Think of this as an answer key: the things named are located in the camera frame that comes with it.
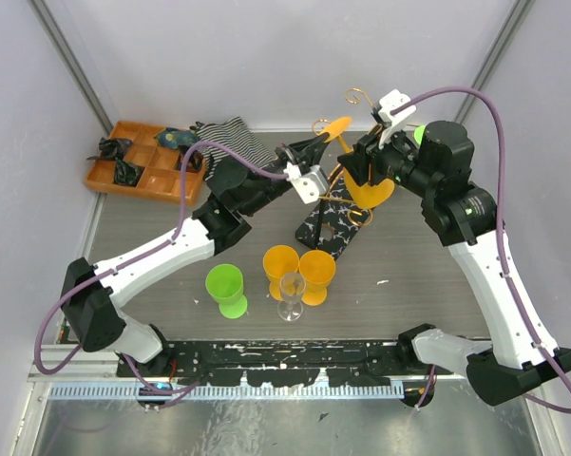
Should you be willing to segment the orange plastic goblet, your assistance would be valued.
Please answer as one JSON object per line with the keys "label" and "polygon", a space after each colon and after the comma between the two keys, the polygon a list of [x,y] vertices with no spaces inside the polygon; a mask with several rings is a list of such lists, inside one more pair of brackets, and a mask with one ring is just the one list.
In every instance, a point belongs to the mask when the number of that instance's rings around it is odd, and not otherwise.
{"label": "orange plastic goblet", "polygon": [[265,253],[262,259],[264,272],[269,280],[269,294],[275,300],[281,299],[280,280],[298,269],[299,255],[288,245],[276,245]]}
{"label": "orange plastic goblet", "polygon": [[338,162],[341,164],[344,182],[353,202],[360,209],[373,209],[386,201],[394,191],[393,181],[383,179],[379,183],[372,183],[369,155],[357,146],[348,145],[342,139],[342,134],[352,123],[352,118],[344,116],[333,121],[321,120],[320,123],[324,126],[321,130],[316,130],[315,134],[327,133],[326,143],[336,140],[344,151],[344,154],[338,157]]}
{"label": "orange plastic goblet", "polygon": [[324,251],[312,250],[300,258],[298,270],[306,282],[302,302],[309,306],[321,305],[327,299],[328,287],[336,273],[335,260]]}

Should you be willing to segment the gold wine glass rack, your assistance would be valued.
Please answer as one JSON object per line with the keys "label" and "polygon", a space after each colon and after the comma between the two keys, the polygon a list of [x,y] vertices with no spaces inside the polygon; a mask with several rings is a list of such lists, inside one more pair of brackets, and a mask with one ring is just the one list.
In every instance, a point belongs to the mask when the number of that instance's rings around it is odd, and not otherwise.
{"label": "gold wine glass rack", "polygon": [[362,227],[371,224],[373,210],[394,192],[394,183],[383,180],[358,186],[340,164],[328,177],[330,187],[295,231],[304,246],[339,258]]}

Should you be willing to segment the green plastic goblet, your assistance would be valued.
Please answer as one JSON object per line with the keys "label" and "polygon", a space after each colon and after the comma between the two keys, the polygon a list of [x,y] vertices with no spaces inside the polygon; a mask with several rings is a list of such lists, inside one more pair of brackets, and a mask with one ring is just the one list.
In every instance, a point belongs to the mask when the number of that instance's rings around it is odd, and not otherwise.
{"label": "green plastic goblet", "polygon": [[223,263],[212,268],[205,278],[205,289],[224,317],[237,319],[246,313],[243,274],[235,265]]}
{"label": "green plastic goblet", "polygon": [[414,139],[414,141],[416,142],[416,144],[417,144],[418,146],[420,146],[421,143],[422,143],[422,140],[423,140],[423,138],[424,138],[424,133],[425,133],[426,127],[427,127],[427,126],[426,126],[425,124],[423,124],[423,125],[418,125],[418,126],[415,127],[415,129],[414,129],[414,131],[413,131],[413,139]]}

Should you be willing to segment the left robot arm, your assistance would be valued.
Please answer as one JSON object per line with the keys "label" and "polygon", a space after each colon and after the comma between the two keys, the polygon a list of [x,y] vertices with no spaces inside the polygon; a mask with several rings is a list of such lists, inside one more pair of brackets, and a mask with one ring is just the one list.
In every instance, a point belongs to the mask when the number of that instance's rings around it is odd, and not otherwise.
{"label": "left robot arm", "polygon": [[199,209],[188,214],[181,208],[175,228],[134,250],[97,263],[80,257],[67,266],[56,307],[73,330],[78,349],[112,350],[150,376],[166,373],[171,353],[164,336],[124,313],[124,305],[177,270],[236,245],[251,230],[246,219],[290,189],[306,204],[317,202],[328,188],[320,161],[332,138],[321,133],[282,145],[264,164],[219,142],[192,145],[190,153],[214,148],[223,155],[208,181],[211,193]]}

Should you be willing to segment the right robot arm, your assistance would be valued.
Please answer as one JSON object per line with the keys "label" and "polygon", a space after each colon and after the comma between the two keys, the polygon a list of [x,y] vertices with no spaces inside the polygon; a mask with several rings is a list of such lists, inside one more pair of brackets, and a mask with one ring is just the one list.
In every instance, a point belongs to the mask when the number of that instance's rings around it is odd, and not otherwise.
{"label": "right robot arm", "polygon": [[491,406],[571,371],[571,349],[545,329],[524,287],[509,286],[517,271],[495,199],[470,179],[474,144],[466,129],[432,122],[419,144],[403,131],[381,143],[380,132],[373,128],[337,159],[354,202],[361,206],[363,191],[384,181],[418,196],[425,223],[463,271],[490,334],[473,341],[419,325],[398,336],[401,369],[417,374],[433,365],[463,375]]}

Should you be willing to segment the clear wine glass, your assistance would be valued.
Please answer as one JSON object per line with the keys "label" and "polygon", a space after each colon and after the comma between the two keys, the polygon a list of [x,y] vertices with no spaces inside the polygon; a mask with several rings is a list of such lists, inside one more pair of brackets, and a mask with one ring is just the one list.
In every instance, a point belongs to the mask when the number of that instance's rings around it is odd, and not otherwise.
{"label": "clear wine glass", "polygon": [[280,300],[277,313],[285,321],[296,321],[303,314],[302,297],[306,291],[306,281],[299,273],[288,273],[279,282]]}

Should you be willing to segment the striped black white cloth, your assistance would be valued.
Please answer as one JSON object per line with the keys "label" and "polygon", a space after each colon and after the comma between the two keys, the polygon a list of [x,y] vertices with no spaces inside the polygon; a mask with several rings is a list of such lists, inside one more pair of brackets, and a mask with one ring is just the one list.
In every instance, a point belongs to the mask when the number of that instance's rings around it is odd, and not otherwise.
{"label": "striped black white cloth", "polygon": [[264,168],[276,157],[276,154],[259,140],[240,116],[235,116],[224,123],[196,122],[190,130],[201,141],[226,146],[259,168]]}

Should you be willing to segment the dark orange crumpled cloth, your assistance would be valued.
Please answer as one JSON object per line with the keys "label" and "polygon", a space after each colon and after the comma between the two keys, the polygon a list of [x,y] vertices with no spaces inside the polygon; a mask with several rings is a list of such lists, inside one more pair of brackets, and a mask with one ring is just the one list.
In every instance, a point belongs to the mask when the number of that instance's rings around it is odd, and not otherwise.
{"label": "dark orange crumpled cloth", "polygon": [[[187,154],[188,150],[189,147],[185,145],[180,145],[178,147],[178,151],[180,153],[180,156],[178,157],[178,161],[176,163],[176,169],[178,171],[181,170],[184,157]],[[203,167],[203,163],[204,163],[204,157],[202,156],[202,154],[199,151],[194,151],[191,157],[188,159],[185,169],[187,172],[199,173]]]}

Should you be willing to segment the blue patterned cloth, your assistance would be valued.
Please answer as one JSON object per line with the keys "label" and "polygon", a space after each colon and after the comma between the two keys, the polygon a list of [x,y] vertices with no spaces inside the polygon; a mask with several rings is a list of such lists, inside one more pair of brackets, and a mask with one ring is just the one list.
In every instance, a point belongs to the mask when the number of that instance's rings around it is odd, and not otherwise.
{"label": "blue patterned cloth", "polygon": [[165,128],[157,133],[154,139],[160,147],[183,152],[200,140],[194,132],[177,128]]}

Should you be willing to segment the orange wooden compartment tray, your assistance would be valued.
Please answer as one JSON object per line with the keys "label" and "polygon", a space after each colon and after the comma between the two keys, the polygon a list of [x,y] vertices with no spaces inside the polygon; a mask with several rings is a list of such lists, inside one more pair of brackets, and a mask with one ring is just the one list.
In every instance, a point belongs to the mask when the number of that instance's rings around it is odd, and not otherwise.
{"label": "orange wooden compartment tray", "polygon": [[162,125],[151,123],[116,122],[109,137],[132,141],[124,160],[142,169],[140,178],[135,186],[117,184],[116,162],[97,161],[86,174],[86,187],[100,193],[179,203],[181,154],[159,144],[156,136],[163,130]]}

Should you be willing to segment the green plastic goblet front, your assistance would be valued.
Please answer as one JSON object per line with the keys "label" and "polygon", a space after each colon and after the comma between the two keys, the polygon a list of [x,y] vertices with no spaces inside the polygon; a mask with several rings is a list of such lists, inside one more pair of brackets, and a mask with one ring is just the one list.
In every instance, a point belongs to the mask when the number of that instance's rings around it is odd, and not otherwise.
{"label": "green plastic goblet front", "polygon": [[237,319],[246,313],[243,274],[235,265],[223,263],[212,268],[205,278],[205,289],[224,317]]}

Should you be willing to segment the black crumpled cloth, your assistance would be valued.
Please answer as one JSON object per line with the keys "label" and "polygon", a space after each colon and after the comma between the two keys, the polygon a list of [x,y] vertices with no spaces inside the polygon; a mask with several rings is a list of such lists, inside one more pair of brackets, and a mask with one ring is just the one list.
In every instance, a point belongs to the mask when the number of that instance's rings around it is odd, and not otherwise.
{"label": "black crumpled cloth", "polygon": [[98,143],[99,154],[89,157],[90,160],[115,161],[123,160],[133,142],[127,138],[101,138]]}

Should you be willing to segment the black mounting base plate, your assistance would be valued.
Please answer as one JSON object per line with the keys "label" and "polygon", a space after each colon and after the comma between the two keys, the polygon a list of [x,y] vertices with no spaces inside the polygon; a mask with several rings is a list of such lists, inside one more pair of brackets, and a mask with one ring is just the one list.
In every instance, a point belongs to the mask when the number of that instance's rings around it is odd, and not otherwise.
{"label": "black mounting base plate", "polygon": [[308,387],[324,373],[331,388],[373,387],[430,373],[428,365],[405,363],[389,340],[189,340],[171,342],[168,354],[154,375],[173,376],[182,386],[237,387],[245,380],[255,388]]}

